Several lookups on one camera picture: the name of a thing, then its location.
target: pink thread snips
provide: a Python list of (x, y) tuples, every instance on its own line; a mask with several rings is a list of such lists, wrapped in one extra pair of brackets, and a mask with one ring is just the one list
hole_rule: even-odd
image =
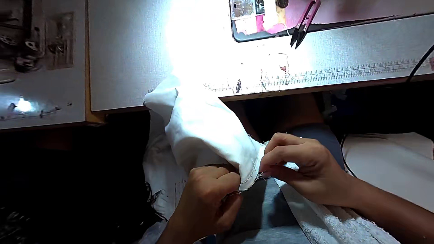
[(297, 47), (300, 46), (301, 42), (304, 40), (307, 30), (309, 29), (310, 24), (312, 23), (313, 18), (316, 15), (316, 12), (318, 12), (319, 6), (321, 5), (321, 0), (312, 0), (307, 5), (306, 10), (303, 12), (303, 15), (301, 16), (300, 20), (298, 21), (298, 24), (295, 27), (293, 37), (291, 39), (291, 47), (297, 42)]

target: white fabric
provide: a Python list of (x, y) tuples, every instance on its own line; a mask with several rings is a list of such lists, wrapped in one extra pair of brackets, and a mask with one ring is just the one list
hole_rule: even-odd
[(431, 140), (416, 133), (349, 135), (342, 150), (358, 178), (434, 212)]
[(145, 178), (152, 193), (161, 194), (155, 209), (166, 218), (178, 204), (192, 168), (230, 163), (240, 171), (240, 191), (255, 182), (261, 144), (214, 94), (170, 76), (146, 94), (144, 104), (153, 111)]
[[(298, 170), (295, 163), (285, 166)], [(399, 243), (389, 233), (353, 210), (313, 203), (284, 181), (275, 181), (306, 237), (313, 244)]]

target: wire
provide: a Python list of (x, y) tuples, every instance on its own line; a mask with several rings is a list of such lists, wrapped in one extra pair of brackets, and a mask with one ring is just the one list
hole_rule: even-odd
[(345, 139), (347, 139), (347, 136), (348, 136), (348, 134), (345, 134), (345, 135), (344, 135), (344, 138), (342, 138), (342, 142), (341, 142), (341, 153), (342, 153), (342, 159), (343, 159), (343, 161), (344, 161), (345, 167), (350, 171), (350, 173), (351, 173), (354, 177), (356, 177), (356, 178), (358, 179), (358, 177), (354, 174), (354, 172), (351, 171), (350, 167), (348, 167), (347, 161), (345, 161), (344, 151), (342, 150), (343, 147), (344, 147)]
[(425, 62), (425, 60), (428, 58), (428, 56), (434, 51), (434, 44), (433, 46), (428, 49), (428, 51), (425, 53), (425, 55), (422, 57), (422, 59), (418, 62), (418, 64), (414, 67), (410, 75), (408, 76), (408, 79), (406, 82), (410, 82), (411, 79), (414, 77), (414, 74), (419, 70), (419, 68), (422, 66), (422, 64)]

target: stain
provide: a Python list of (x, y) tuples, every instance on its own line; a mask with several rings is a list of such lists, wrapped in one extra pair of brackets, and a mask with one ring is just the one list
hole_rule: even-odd
[(434, 58), (430, 58), (431, 70), (434, 70)]
[(235, 91), (236, 91), (235, 93), (239, 93), (240, 90), (241, 90), (241, 80), (239, 79), (237, 82), (237, 88), (235, 89)]

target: sticker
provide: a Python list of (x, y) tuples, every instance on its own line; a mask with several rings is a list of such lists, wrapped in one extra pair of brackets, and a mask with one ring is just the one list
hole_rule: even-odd
[(434, 70), (434, 58), (430, 58), (431, 70)]

